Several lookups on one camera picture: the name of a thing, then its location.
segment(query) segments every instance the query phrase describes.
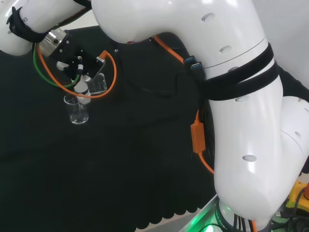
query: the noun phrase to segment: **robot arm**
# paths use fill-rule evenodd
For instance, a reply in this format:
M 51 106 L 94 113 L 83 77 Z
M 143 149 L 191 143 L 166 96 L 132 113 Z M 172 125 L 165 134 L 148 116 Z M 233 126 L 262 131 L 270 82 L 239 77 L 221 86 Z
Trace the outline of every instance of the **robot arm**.
M 73 16 L 85 7 L 73 0 L 3 0 L 0 5 L 0 50 L 21 56 L 31 50 L 32 43 L 13 34 L 9 28 L 8 19 L 12 7 L 20 7 L 20 17 L 32 31 L 45 33 L 58 23 Z
M 248 80 L 263 75 L 269 78 L 274 69 L 275 61 L 270 57 L 254 73 L 245 72 L 244 67 L 259 61 L 269 49 L 250 0 L 91 3 L 100 27 L 117 42 L 136 43 L 165 31 L 176 34 L 188 52 L 203 63 L 208 80 L 218 81 L 224 75 L 226 82 L 242 76 L 241 83 L 235 84 L 237 90 Z M 83 9 L 73 0 L 20 0 L 15 6 L 23 6 L 22 19 L 38 33 Z M 18 56 L 28 52 L 31 43 L 9 32 L 6 22 L 11 7 L 8 4 L 1 11 L 0 50 Z M 261 230 L 288 196 L 308 157 L 309 104 L 293 97 L 283 99 L 278 74 L 260 88 L 243 89 L 240 96 L 210 100 L 215 126 L 214 180 L 225 219 L 233 224 L 236 213 L 256 220 Z

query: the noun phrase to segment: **small glass beaker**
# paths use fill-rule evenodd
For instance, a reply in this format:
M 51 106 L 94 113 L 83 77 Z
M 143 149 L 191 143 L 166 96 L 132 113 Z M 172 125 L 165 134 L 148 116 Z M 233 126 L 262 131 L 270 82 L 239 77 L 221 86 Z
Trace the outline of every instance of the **small glass beaker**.
M 79 125 L 88 121 L 87 107 L 80 103 L 77 97 L 67 94 L 64 97 L 64 103 L 66 104 L 71 123 Z

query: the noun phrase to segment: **black velcro strap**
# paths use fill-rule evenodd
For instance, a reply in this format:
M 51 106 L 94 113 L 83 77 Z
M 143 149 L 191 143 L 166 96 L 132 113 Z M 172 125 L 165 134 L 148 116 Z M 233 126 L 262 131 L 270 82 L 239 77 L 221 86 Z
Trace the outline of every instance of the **black velcro strap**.
M 205 99 L 210 99 L 214 101 L 225 101 L 229 99 L 239 98 L 241 96 L 248 95 L 268 86 L 270 83 L 276 80 L 278 76 L 279 68 L 277 63 L 275 63 L 266 72 L 247 81 L 237 83 L 235 85 L 209 89 L 207 86 L 208 84 L 205 83 L 205 89 L 207 89 L 207 91 L 203 91 L 202 94 L 204 94 L 203 97 Z
M 16 10 L 15 7 L 12 7 L 12 15 L 9 17 L 6 24 L 10 23 L 11 33 L 17 35 L 20 38 L 23 38 L 31 43 L 40 43 L 48 34 L 46 33 L 36 33 L 28 27 L 25 22 L 28 20 L 27 18 L 22 19 L 20 17 L 21 8 Z
M 261 71 L 272 61 L 273 58 L 274 53 L 271 45 L 268 44 L 268 47 L 264 52 L 247 64 L 221 76 L 211 78 L 205 82 L 209 89 L 237 84 Z
M 74 2 L 77 2 L 78 4 L 81 4 L 82 6 L 92 9 L 91 2 L 88 0 L 74 0 Z

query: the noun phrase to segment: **black fabric surface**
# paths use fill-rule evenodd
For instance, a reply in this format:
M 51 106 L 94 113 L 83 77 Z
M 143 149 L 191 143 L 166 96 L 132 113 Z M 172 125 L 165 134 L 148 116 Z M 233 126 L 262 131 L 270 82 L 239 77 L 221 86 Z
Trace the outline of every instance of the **black fabric surface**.
M 108 50 L 98 27 L 72 31 L 94 56 Z M 182 56 L 171 34 L 161 38 Z M 35 72 L 32 55 L 0 54 L 1 232 L 133 232 L 161 218 L 195 212 L 214 195 L 213 176 L 192 154 L 190 125 L 198 109 L 194 81 L 161 99 L 126 81 L 174 91 L 182 69 L 149 41 L 119 45 L 123 74 L 116 88 L 89 106 L 89 121 L 69 122 L 64 93 Z M 285 95 L 309 101 L 308 90 L 281 70 Z M 105 73 L 107 82 L 112 73 Z

